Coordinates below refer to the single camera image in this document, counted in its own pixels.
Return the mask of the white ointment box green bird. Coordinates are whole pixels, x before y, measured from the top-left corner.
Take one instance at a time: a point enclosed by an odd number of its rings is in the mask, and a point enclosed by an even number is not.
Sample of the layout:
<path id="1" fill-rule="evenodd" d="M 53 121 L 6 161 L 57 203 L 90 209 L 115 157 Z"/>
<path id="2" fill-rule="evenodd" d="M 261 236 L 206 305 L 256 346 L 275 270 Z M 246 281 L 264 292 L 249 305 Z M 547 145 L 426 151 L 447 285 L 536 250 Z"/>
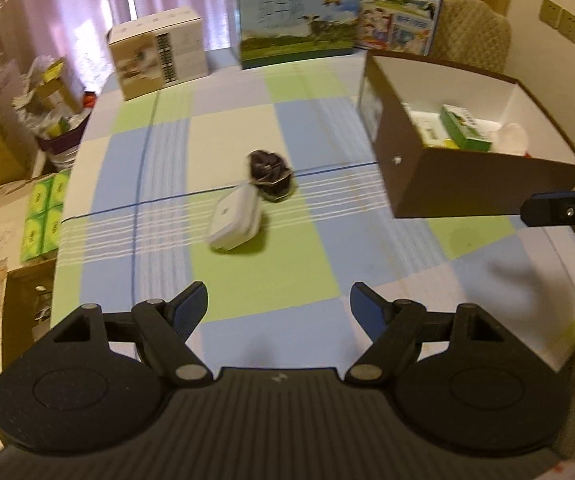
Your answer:
<path id="1" fill-rule="evenodd" d="M 424 146 L 427 148 L 458 150 L 458 145 L 455 144 L 455 141 L 452 140 L 445 130 L 438 114 L 414 110 L 408 103 L 403 103 L 402 106 L 406 110 L 410 122 L 417 129 Z"/>

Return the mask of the milk carton box with cows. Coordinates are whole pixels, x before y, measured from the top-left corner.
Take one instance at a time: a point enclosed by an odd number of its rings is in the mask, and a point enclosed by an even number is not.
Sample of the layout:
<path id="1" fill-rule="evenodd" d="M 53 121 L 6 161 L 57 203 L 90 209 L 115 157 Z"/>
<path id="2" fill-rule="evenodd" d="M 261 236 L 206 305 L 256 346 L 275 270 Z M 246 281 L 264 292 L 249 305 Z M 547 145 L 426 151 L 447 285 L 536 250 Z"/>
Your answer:
<path id="1" fill-rule="evenodd" d="M 347 54 L 360 0 L 226 0 L 230 47 L 244 68 Z"/>

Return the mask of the green tissue packs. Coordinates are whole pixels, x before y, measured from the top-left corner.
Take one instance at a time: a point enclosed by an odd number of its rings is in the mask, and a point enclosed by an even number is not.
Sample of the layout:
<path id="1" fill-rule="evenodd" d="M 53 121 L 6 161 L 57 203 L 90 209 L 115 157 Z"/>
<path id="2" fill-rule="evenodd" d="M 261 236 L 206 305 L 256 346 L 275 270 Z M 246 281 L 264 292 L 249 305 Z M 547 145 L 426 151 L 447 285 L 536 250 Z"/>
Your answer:
<path id="1" fill-rule="evenodd" d="M 23 264 L 53 257 L 60 247 L 61 223 L 71 170 L 37 180 L 30 191 L 21 242 Z"/>

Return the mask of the white power adapter plug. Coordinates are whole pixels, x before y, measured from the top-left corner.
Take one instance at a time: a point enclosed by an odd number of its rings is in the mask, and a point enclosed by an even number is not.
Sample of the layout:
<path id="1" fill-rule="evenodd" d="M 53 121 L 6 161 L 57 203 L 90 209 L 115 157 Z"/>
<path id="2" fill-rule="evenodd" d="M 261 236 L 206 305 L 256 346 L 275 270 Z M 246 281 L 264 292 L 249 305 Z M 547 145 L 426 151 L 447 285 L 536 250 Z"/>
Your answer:
<path id="1" fill-rule="evenodd" d="M 207 243 L 218 252 L 229 252 L 260 230 L 262 201 L 256 186 L 244 182 L 218 200 L 207 230 Z"/>

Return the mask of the beige white product box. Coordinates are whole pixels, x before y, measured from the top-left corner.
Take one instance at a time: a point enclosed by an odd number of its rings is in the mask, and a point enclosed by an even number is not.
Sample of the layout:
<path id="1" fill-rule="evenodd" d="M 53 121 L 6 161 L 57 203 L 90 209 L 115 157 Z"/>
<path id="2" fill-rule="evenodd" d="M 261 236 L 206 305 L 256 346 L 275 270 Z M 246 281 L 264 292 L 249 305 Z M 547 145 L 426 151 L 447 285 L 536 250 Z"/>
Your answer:
<path id="1" fill-rule="evenodd" d="M 188 6 L 115 25 L 108 46 L 127 101 L 208 74 L 203 21 Z"/>

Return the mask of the wall power outlets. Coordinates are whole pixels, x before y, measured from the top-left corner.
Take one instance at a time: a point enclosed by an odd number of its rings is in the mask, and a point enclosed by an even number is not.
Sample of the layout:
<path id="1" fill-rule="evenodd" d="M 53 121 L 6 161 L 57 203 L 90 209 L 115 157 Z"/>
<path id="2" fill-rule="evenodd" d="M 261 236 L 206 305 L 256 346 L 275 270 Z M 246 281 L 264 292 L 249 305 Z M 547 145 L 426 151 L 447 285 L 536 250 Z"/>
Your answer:
<path id="1" fill-rule="evenodd" d="M 542 0 L 539 21 L 557 30 L 561 36 L 575 44 L 575 14 L 551 0 Z"/>

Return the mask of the blue white milk carton box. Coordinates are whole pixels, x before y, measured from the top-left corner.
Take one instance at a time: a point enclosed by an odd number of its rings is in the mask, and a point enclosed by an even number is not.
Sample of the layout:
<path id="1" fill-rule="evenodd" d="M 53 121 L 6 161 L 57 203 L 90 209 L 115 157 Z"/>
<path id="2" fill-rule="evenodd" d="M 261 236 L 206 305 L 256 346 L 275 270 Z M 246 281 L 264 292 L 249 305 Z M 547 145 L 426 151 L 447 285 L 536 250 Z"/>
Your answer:
<path id="1" fill-rule="evenodd" d="M 443 0 L 359 0 L 357 46 L 427 55 Z"/>

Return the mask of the checkered bed sheet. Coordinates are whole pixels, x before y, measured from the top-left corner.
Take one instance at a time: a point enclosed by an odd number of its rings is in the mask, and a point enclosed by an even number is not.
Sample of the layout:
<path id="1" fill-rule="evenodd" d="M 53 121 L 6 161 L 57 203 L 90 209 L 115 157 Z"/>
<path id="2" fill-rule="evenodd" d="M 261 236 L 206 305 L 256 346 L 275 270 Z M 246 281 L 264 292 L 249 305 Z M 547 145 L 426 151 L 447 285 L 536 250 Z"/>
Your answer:
<path id="1" fill-rule="evenodd" d="M 68 182 L 52 317 L 124 312 L 195 281 L 213 370 L 347 370 L 349 292 L 475 302 L 553 367 L 575 347 L 575 234 L 516 217 L 399 220 L 356 110 L 363 55 L 208 76 L 125 101 L 109 78 Z"/>

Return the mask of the brown cardboard shoe box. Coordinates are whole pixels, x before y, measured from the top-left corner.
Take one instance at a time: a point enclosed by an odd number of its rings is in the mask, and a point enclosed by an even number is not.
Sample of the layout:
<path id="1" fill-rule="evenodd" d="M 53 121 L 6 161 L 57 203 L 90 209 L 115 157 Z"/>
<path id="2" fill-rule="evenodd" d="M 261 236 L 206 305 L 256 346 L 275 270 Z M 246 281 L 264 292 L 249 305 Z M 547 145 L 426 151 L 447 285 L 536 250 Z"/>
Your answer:
<path id="1" fill-rule="evenodd" d="M 507 216 L 575 188 L 575 145 L 515 78 L 371 50 L 358 113 L 397 218 Z"/>

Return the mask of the dark purple hair scrunchie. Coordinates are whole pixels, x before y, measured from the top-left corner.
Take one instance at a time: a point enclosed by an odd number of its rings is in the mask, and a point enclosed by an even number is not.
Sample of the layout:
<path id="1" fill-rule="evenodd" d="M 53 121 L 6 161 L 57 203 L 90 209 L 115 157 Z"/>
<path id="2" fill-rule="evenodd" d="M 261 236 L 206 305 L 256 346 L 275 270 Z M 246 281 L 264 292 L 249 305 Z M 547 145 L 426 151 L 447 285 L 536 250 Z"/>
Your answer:
<path id="1" fill-rule="evenodd" d="M 286 200 L 293 192 L 294 172 L 279 154 L 264 150 L 248 154 L 248 180 L 268 202 Z"/>

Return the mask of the green white medicine box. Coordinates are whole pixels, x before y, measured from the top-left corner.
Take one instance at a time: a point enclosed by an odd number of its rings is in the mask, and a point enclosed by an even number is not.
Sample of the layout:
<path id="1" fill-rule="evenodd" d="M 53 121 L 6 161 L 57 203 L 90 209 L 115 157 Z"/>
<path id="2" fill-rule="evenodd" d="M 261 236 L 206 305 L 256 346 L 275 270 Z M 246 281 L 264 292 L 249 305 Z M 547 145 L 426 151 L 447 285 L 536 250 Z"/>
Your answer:
<path id="1" fill-rule="evenodd" d="M 473 116 L 463 107 L 443 104 L 440 121 L 461 150 L 487 153 L 491 140 L 488 133 L 478 128 Z"/>

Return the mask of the beige quilted chair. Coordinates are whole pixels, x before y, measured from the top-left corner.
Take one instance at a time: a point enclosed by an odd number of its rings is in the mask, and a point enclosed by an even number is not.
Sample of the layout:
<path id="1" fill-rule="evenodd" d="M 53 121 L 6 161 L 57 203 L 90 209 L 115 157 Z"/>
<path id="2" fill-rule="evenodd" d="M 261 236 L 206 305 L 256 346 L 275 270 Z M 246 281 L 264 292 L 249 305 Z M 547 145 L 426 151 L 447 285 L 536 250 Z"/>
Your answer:
<path id="1" fill-rule="evenodd" d="M 443 0 L 429 56 L 503 73 L 511 25 L 481 0 Z"/>

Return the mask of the white cloth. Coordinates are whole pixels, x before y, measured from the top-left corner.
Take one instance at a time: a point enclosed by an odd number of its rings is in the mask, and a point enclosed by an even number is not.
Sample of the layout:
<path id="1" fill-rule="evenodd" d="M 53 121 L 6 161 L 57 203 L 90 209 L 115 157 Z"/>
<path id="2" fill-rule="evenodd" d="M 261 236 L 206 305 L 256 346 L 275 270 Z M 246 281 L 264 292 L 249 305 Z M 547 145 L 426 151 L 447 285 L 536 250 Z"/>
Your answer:
<path id="1" fill-rule="evenodd" d="M 494 153 L 525 156 L 528 152 L 528 134 L 516 122 L 504 124 L 498 130 L 490 133 L 490 140 L 490 151 Z"/>

